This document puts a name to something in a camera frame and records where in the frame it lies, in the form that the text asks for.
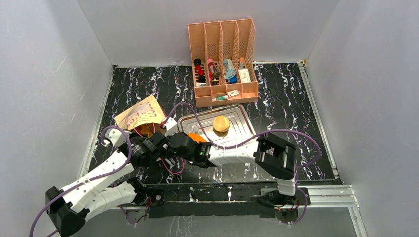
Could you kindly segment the orange fake bread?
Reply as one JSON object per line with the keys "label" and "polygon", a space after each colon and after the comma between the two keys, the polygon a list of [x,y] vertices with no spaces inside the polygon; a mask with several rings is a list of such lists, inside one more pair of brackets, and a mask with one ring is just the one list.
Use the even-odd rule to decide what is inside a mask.
{"label": "orange fake bread", "polygon": [[197,143],[205,143],[207,142],[207,140],[205,138],[203,138],[202,136],[198,135],[198,134],[194,134],[194,133],[188,133],[188,136],[195,142]]}
{"label": "orange fake bread", "polygon": [[217,116],[213,120],[213,129],[217,132],[226,132],[230,128],[230,120],[225,116]]}

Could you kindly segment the metal tongs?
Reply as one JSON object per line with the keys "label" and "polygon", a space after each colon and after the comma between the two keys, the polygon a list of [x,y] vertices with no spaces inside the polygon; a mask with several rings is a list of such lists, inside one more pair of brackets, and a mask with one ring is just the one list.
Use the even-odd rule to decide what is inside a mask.
{"label": "metal tongs", "polygon": [[174,167],[177,164],[177,162],[173,158],[161,158],[161,161],[167,167]]}

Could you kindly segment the silver metal tray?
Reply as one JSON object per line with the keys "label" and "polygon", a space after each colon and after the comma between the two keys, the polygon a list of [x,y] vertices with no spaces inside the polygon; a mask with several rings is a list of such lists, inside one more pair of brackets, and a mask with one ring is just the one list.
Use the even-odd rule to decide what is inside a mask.
{"label": "silver metal tray", "polygon": [[[249,116],[241,104],[222,106],[183,116],[178,120],[178,129],[187,134],[197,134],[206,141],[212,140],[218,145],[236,145],[256,135]],[[230,126],[225,132],[214,129],[213,121],[217,116],[224,116],[230,121]]]}

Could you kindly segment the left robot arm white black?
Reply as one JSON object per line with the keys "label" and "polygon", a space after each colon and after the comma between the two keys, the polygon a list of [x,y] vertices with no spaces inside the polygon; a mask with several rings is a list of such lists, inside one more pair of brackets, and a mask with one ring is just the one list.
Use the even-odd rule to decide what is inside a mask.
{"label": "left robot arm white black", "polygon": [[92,217],[119,205],[163,206],[164,191],[146,187],[138,178],[111,184],[121,177],[156,161],[168,148],[168,139],[161,132],[150,138],[132,134],[116,126],[101,134],[105,145],[117,150],[93,171],[59,189],[45,193],[46,213],[62,237],[77,233]]}

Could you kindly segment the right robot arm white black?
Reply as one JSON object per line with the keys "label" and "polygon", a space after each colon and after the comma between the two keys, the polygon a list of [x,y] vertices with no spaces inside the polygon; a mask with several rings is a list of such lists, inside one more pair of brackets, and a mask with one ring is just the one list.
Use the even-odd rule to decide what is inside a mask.
{"label": "right robot arm white black", "polygon": [[183,158],[200,168],[254,162],[274,177],[278,184],[276,191],[262,194],[258,202],[271,207],[296,204],[296,147],[275,134],[267,133],[242,145],[227,147],[197,142],[178,132],[170,137],[167,150],[171,156]]}

